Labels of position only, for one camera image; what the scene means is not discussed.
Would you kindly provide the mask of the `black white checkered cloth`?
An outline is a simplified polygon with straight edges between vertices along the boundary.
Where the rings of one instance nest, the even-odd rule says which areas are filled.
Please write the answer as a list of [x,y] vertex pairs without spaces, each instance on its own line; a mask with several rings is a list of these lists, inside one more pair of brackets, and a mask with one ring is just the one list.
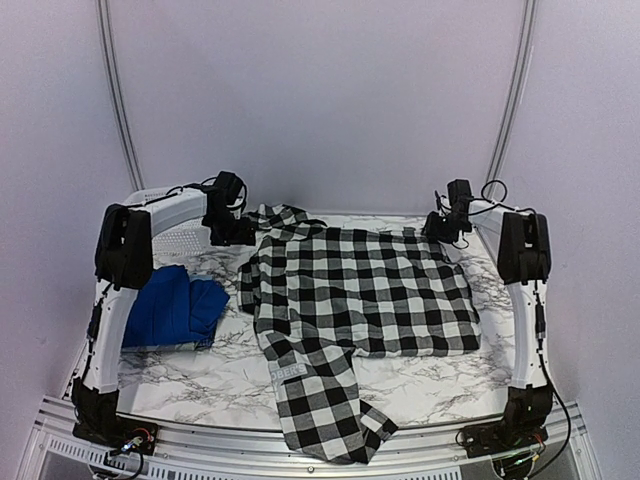
[[480,347],[462,268],[414,229],[331,227],[304,210],[248,214],[261,241],[240,268],[289,449],[366,464],[396,424],[360,396],[357,357],[457,356]]

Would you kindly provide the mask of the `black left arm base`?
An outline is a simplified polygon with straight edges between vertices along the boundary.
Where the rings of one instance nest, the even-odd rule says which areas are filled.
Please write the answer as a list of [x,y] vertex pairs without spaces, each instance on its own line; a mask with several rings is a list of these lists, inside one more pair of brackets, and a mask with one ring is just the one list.
[[71,392],[76,422],[73,435],[117,452],[137,450],[152,455],[159,427],[156,423],[120,416],[117,412],[119,391],[100,393],[74,378]]

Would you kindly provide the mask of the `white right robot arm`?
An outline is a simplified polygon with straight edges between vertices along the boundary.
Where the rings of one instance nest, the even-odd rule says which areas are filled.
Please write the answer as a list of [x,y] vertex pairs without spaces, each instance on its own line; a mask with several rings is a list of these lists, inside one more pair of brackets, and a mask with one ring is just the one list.
[[508,395],[549,392],[546,294],[551,260],[546,217],[533,209],[463,198],[429,213],[422,233],[430,241],[452,245],[474,229],[499,236],[497,270],[514,314],[515,364]]

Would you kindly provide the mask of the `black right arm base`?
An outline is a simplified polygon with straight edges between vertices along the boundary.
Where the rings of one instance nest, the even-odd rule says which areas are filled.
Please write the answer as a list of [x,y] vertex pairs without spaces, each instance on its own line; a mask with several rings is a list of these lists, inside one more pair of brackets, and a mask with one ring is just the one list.
[[456,443],[465,449],[468,458],[537,445],[548,439],[545,422],[552,405],[550,386],[509,387],[502,417],[463,427],[456,435]]

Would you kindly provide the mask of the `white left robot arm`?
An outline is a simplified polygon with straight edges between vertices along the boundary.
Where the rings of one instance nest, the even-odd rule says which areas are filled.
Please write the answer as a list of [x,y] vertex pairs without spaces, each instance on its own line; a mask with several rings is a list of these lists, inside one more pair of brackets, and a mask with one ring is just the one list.
[[75,403],[83,395],[115,396],[118,362],[130,311],[154,271],[153,240],[185,222],[201,220],[214,247],[253,245],[255,224],[234,213],[221,189],[189,185],[138,204],[105,211],[95,254],[97,279],[87,343],[72,383]]

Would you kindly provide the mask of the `blue pleated skirt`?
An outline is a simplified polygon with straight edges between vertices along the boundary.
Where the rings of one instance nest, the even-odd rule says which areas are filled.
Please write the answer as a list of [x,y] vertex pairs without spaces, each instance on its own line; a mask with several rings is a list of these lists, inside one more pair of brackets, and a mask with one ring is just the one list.
[[139,291],[122,347],[141,349],[213,343],[230,295],[210,277],[192,277],[182,265],[161,267]]

